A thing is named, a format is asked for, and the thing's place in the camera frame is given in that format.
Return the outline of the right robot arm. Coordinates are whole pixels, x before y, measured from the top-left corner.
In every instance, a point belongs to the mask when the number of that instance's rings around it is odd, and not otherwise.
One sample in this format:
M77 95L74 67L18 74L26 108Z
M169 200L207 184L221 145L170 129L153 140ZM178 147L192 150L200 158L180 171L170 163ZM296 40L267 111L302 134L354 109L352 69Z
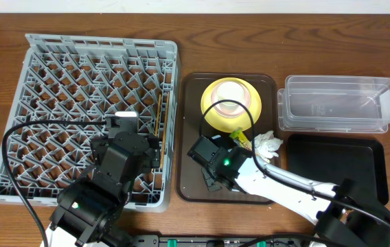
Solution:
M272 200L314 225L310 243L390 246L390 210L353 180L323 183L259 161L252 151L201 136L187 155L228 189Z

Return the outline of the green snack wrapper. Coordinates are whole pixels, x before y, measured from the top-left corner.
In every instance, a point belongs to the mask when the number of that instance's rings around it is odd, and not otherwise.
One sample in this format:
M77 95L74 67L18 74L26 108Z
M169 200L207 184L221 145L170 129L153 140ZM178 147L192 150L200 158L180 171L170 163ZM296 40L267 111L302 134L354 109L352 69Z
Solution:
M245 148L249 151L252 150L251 142L247 139L241 128L237 128L236 130L234 130L229 135L229 137L232 138L233 142L239 145L241 148Z

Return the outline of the wooden chopstick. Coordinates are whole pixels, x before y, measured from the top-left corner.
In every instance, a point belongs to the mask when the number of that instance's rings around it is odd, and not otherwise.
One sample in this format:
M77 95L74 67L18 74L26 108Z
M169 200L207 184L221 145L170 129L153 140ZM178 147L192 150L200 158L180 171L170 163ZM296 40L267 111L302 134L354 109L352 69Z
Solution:
M160 126L160 117L161 117L161 103L162 103L162 94L159 95L158 104L157 104L157 116L155 121L154 135L159 136L159 126Z
M165 119L164 119L164 127L163 127L163 138L162 138L162 146L161 146L161 163L160 163L160 169L163 169L164 164L164 154L165 154L165 140L166 140L166 131L167 131L167 124L168 124L168 109L169 109L169 103L170 103L170 92L168 92L166 97L166 103L165 103Z

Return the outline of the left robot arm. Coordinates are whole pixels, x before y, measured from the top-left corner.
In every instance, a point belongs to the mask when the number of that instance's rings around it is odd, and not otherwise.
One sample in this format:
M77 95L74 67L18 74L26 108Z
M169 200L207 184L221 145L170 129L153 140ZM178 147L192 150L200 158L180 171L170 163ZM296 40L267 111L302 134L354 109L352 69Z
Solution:
M91 141L94 175L63 189L49 229L68 233L74 246L103 243L132 246L133 239L115 225L129 202L136 177L160 166L159 140L122 131Z

